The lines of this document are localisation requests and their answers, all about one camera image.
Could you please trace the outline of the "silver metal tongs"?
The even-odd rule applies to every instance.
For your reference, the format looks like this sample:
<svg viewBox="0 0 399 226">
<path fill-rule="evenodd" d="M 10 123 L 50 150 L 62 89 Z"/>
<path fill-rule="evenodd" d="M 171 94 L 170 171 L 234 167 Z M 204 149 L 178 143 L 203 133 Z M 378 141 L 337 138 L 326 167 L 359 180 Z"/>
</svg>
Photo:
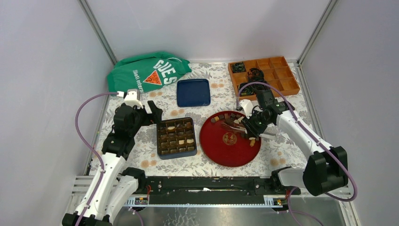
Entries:
<svg viewBox="0 0 399 226">
<path fill-rule="evenodd" d="M 263 137 L 263 138 L 269 138 L 269 139 L 276 138 L 276 134 L 270 133 L 270 132 L 264 132 L 259 135 L 252 134 L 251 132 L 248 132 L 247 129 L 243 125 L 234 123 L 233 121 L 229 121 L 229 120 L 222 122 L 221 127 L 228 131 L 246 133 L 249 135 L 249 137 Z"/>
</svg>

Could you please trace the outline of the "blue chocolate box with tray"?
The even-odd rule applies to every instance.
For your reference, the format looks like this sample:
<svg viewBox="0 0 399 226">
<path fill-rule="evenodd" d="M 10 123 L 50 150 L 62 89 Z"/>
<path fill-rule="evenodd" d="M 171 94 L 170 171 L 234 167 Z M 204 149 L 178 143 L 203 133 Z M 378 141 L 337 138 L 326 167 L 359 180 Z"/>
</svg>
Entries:
<svg viewBox="0 0 399 226">
<path fill-rule="evenodd" d="M 157 154 L 162 160 L 197 154 L 194 121 L 191 117 L 164 120 L 157 124 Z"/>
</svg>

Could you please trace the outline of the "blue box lid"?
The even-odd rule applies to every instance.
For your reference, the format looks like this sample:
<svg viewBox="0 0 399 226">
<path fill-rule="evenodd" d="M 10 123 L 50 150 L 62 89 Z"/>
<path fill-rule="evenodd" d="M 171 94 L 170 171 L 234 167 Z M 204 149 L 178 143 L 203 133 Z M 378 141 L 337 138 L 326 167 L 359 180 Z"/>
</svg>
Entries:
<svg viewBox="0 0 399 226">
<path fill-rule="evenodd" d="M 211 103 L 207 79 L 188 79 L 177 82 L 176 100 L 179 107 L 208 106 Z"/>
</svg>

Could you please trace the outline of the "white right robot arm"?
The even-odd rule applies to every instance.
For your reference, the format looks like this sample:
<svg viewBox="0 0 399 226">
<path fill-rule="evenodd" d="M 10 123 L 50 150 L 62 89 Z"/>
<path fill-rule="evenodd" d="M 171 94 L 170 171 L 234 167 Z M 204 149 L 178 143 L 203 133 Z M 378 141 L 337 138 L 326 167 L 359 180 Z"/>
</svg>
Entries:
<svg viewBox="0 0 399 226">
<path fill-rule="evenodd" d="M 271 90 L 263 90 L 256 97 L 257 106 L 247 99 L 238 102 L 245 113 L 242 123 L 249 137 L 266 137 L 265 130 L 273 124 L 286 133 L 307 158 L 303 169 L 284 167 L 272 172 L 270 188 L 274 193 L 299 187 L 318 196 L 348 185 L 345 149 L 333 147 L 321 139 L 297 116 L 289 102 L 278 101 Z"/>
</svg>

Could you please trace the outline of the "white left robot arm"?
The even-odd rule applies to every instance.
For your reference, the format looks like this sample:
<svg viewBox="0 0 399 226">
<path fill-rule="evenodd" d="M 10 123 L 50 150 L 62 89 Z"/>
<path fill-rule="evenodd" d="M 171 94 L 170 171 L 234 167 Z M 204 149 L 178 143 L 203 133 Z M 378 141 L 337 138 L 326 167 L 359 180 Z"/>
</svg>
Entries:
<svg viewBox="0 0 399 226">
<path fill-rule="evenodd" d="M 75 211 L 64 215 L 63 226 L 111 226 L 129 196 L 145 190 L 145 172 L 137 168 L 122 170 L 122 167 L 139 129 L 161 122 L 162 109 L 153 101 L 147 104 L 139 107 L 123 103 L 115 110 L 112 130 L 98 158 L 100 167 Z"/>
</svg>

